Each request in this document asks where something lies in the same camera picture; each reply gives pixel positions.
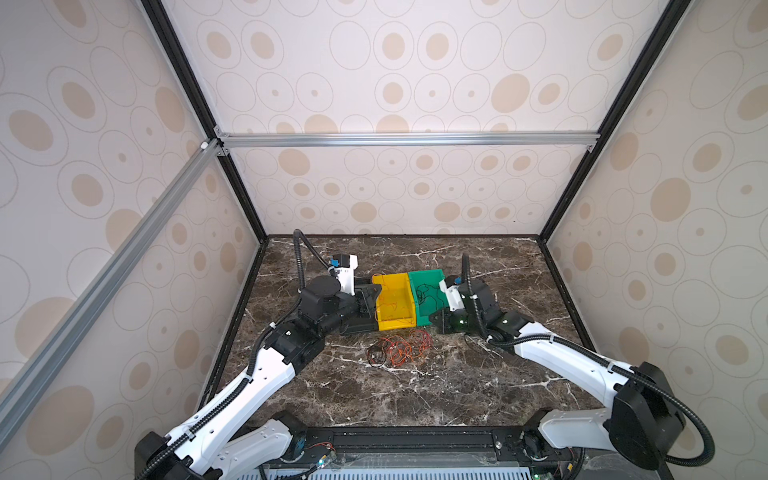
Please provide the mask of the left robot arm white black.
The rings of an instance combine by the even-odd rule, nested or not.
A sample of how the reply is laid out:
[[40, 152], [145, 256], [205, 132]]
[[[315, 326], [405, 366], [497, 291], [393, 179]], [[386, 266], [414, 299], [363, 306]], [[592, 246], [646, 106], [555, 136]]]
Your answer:
[[369, 283], [345, 292], [330, 275], [302, 287], [289, 311], [260, 334], [234, 380], [165, 436], [150, 432], [137, 443], [136, 478], [236, 479], [287, 454], [301, 454], [306, 430], [292, 416], [238, 432], [323, 351], [328, 335], [347, 331], [356, 320], [374, 320], [381, 291], [381, 285]]

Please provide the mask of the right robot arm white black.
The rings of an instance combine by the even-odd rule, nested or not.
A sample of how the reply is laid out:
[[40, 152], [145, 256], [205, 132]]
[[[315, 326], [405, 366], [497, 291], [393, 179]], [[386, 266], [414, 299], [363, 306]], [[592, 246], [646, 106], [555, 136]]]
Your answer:
[[537, 363], [577, 385], [598, 409], [548, 410], [535, 420], [534, 437], [554, 449], [614, 451], [651, 471], [673, 464], [699, 467], [713, 460], [714, 437], [679, 400], [665, 374], [644, 362], [633, 366], [555, 334], [517, 311], [505, 311], [479, 279], [450, 277], [439, 283], [445, 308], [430, 322], [442, 333], [477, 335], [492, 347]]

